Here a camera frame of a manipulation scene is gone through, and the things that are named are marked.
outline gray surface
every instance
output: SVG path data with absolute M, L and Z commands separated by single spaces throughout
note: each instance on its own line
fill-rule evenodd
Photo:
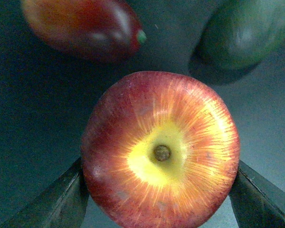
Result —
M 107 67 L 48 48 L 31 34 L 18 1 L 0 3 L 0 223 L 78 158 L 93 105 L 119 78 L 140 70 L 188 75 L 202 28 L 222 1 L 128 2 L 148 40 L 127 63 Z M 212 88 L 235 119 L 241 159 L 285 191 L 285 43 L 241 80 Z M 85 222 L 105 219 L 92 205 Z M 236 228 L 230 201 L 204 226 Z

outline apple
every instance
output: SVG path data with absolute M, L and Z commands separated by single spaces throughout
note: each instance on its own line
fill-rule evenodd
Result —
M 82 135 L 94 202 L 124 228 L 195 228 L 227 197 L 239 135 L 219 95 L 169 72 L 125 76 L 100 98 Z
M 21 0 L 26 21 L 46 44 L 99 63 L 118 63 L 146 40 L 123 0 Z

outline apple stem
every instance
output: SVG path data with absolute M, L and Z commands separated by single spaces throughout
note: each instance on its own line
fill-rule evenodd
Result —
M 167 146 L 160 145 L 160 146 L 155 147 L 154 155 L 158 161 L 164 162 L 170 158 L 171 151 Z

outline apple bottom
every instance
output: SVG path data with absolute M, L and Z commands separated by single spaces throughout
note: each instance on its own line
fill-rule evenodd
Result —
M 171 156 L 159 161 L 154 149 Z M 239 138 L 220 97 L 167 72 L 124 77 L 101 97 L 82 137 L 91 197 L 125 228 L 195 228 L 228 195 Z

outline green fruit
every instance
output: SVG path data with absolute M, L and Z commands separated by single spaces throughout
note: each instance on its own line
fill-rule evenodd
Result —
M 222 69 L 255 65 L 285 39 L 285 0 L 228 0 L 209 20 L 197 47 Z

